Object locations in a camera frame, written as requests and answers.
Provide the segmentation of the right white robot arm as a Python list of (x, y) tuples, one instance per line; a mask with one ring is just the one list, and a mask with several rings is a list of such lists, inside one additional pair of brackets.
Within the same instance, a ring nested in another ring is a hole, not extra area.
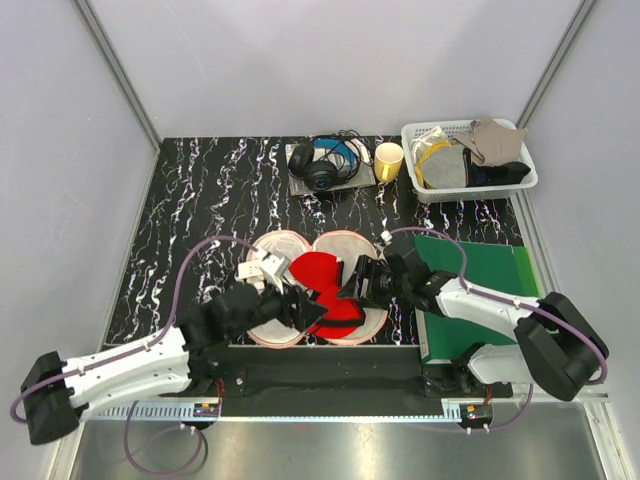
[(411, 252), (358, 259), (338, 293), (362, 307), (380, 308), (396, 297), (441, 318), (461, 319), (511, 339), (477, 342), (460, 359), (454, 384), (476, 396), (494, 383), (540, 387), (571, 401), (586, 386), (605, 379), (608, 349), (575, 305), (551, 292), (543, 298), (510, 295), (481, 287), (444, 270), (432, 270)]

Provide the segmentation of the red bra with black straps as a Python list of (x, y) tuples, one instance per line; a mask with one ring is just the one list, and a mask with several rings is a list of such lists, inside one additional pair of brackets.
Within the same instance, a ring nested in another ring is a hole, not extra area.
[(311, 291), (311, 299), (327, 312), (315, 321), (308, 333), (336, 340), (353, 333), (365, 323), (363, 308), (351, 298), (339, 298), (342, 289), (344, 262), (337, 256), (309, 251), (297, 257), (289, 266), (293, 278)]

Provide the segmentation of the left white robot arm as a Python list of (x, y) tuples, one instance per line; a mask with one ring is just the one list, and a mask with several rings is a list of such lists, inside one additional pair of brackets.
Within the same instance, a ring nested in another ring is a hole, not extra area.
[(215, 386), (215, 357), (231, 340), (271, 320), (306, 330), (327, 311), (300, 287), (236, 284), (160, 333), (68, 360), (56, 351), (40, 355), (10, 413), (38, 446), (130, 401), (186, 391), (203, 396)]

